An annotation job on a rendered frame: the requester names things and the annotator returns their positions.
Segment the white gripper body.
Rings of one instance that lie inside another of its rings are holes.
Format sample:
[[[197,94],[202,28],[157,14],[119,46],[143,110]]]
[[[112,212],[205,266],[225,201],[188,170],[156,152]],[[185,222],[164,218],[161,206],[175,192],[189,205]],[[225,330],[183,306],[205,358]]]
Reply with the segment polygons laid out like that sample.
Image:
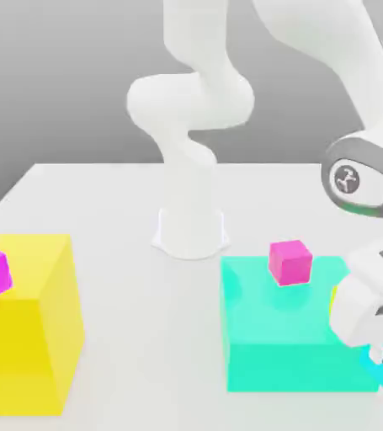
[[[347,275],[338,283],[329,323],[349,347],[383,345],[383,290]]]

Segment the small pink cube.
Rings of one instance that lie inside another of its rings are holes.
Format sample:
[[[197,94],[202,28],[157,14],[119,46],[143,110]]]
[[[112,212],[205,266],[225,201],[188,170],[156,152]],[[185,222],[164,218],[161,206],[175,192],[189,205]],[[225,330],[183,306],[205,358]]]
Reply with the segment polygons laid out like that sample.
[[[312,260],[312,253],[300,240],[272,242],[269,246],[269,271],[281,287],[308,283]]]

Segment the large turquoise box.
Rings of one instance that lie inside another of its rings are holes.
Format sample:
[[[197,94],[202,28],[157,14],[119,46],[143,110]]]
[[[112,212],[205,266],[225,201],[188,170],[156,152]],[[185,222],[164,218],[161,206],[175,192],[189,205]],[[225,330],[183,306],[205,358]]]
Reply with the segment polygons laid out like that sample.
[[[348,270],[338,256],[315,258],[307,284],[280,287],[266,256],[220,262],[220,313],[229,392],[376,392],[360,348],[329,326],[333,286]]]

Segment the large yellow box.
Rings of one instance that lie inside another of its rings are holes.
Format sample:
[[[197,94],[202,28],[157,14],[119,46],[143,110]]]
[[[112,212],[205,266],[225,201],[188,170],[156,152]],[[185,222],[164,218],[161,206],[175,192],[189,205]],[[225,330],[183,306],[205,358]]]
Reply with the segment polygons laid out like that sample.
[[[13,285],[0,294],[0,416],[62,414],[84,343],[72,240],[0,234]]]

